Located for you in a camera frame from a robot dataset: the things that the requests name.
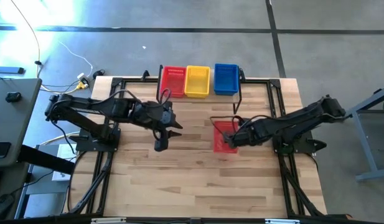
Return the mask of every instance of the desk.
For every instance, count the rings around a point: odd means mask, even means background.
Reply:
[[[112,77],[97,77],[92,98],[108,97]],[[280,79],[286,112],[302,107],[296,79]],[[141,100],[155,100],[155,83],[127,83],[126,89]],[[242,84],[242,117],[270,115],[266,87]],[[174,102],[181,137],[171,138],[163,152],[153,149],[152,132],[132,124],[120,124],[121,139],[111,168],[104,216],[120,217],[286,217],[278,158],[271,142],[241,147],[238,154],[214,154],[210,116],[232,115],[229,103],[187,98]],[[97,123],[103,117],[90,116]],[[72,207],[91,184],[96,153],[84,155],[72,183]],[[296,154],[302,189],[325,213],[315,163]],[[291,191],[293,208],[296,202]],[[97,207],[100,190],[96,194]]]

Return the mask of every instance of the yellow basket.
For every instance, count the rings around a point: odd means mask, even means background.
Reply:
[[[210,67],[186,67],[185,95],[192,98],[206,98],[210,93]]]

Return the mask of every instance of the plastic basket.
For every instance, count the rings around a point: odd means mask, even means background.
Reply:
[[[185,94],[192,98],[206,98],[210,93],[210,67],[186,68]]]
[[[161,77],[160,94],[163,90],[168,88],[171,91],[171,97],[183,97],[185,77],[185,67],[165,66]]]
[[[239,66],[215,64],[214,92],[217,95],[233,96],[239,91]]]
[[[231,121],[214,121],[214,125],[223,133],[234,133]],[[223,140],[223,136],[216,128],[214,128],[214,144],[213,151],[219,153],[237,153],[238,148],[232,149],[228,143]]]

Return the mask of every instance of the gray floor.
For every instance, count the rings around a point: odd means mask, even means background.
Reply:
[[[270,28],[265,0],[16,2],[35,25]],[[272,0],[272,4],[279,29],[384,29],[381,0]],[[0,31],[0,65],[25,67],[21,77],[34,77],[36,45],[10,1],[0,1],[3,23],[19,23],[23,29]],[[156,74],[159,64],[213,67],[222,62],[239,64],[249,77],[279,77],[271,34],[38,32],[37,36],[45,84],[66,85],[79,73],[89,72],[88,64],[58,41],[108,75],[141,75],[144,70]],[[279,35],[279,44],[286,76],[297,78],[304,105],[330,94],[350,108],[384,87],[384,35]],[[44,121],[49,95],[40,92],[25,139],[28,145],[60,135]],[[77,131],[60,125],[66,132]],[[327,211],[384,222],[384,178],[355,181],[356,174],[368,171],[368,164],[352,122],[322,125],[314,137],[328,143],[317,155]],[[33,203],[37,208],[44,201]],[[26,215],[50,213],[29,209]]]

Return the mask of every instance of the wooden tabletop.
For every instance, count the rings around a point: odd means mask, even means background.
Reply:
[[[108,97],[112,77],[97,77],[92,98]],[[283,78],[286,112],[302,107],[296,79]],[[242,84],[243,102],[238,115],[270,115],[266,87]],[[141,100],[155,100],[156,84],[127,83],[126,89]],[[286,217],[279,162],[271,141],[262,146],[240,147],[238,154],[213,153],[210,116],[232,115],[232,97],[210,102],[183,99],[174,102],[181,137],[171,138],[169,148],[154,151],[152,132],[120,124],[121,139],[111,169],[105,216],[121,217]],[[101,116],[90,116],[97,123]],[[71,191],[74,206],[91,184],[96,153],[84,155],[75,170]],[[302,189],[323,213],[324,199],[315,163],[296,154]],[[297,210],[294,192],[293,208]],[[100,189],[96,195],[95,208]]]

